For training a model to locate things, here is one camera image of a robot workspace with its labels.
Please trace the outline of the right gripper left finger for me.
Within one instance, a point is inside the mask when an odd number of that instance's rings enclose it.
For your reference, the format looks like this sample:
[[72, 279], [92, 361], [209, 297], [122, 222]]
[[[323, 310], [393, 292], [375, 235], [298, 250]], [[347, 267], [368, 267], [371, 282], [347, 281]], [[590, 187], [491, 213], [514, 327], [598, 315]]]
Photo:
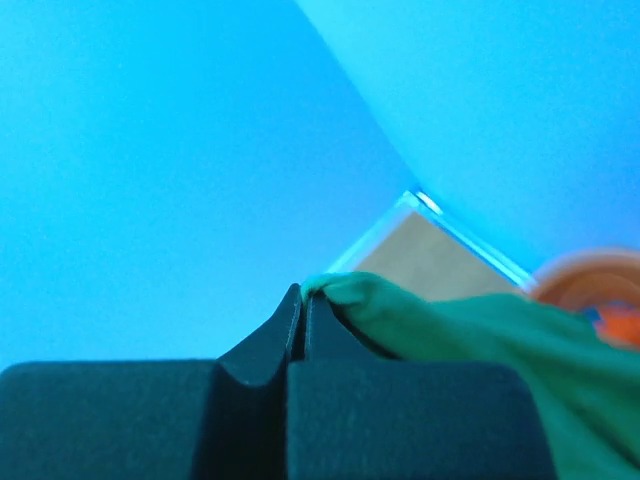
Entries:
[[5, 479], [281, 479], [292, 286], [215, 360], [30, 362], [1, 375]]

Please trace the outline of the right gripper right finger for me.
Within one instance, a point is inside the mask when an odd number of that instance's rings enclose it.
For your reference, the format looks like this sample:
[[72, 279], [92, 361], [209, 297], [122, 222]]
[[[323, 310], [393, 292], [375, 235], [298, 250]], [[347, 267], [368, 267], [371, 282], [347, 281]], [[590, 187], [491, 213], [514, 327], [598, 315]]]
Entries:
[[551, 479], [531, 392], [510, 368], [381, 358], [325, 296], [287, 371], [291, 479]]

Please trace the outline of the green t-shirt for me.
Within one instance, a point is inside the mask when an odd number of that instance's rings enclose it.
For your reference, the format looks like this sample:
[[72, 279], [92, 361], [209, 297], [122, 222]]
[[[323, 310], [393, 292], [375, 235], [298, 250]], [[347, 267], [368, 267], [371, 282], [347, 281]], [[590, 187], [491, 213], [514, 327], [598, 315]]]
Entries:
[[639, 476], [639, 351], [612, 345], [588, 317], [516, 294], [427, 301], [367, 272], [321, 274], [324, 295], [373, 347], [409, 361], [485, 361], [530, 387], [562, 479]]

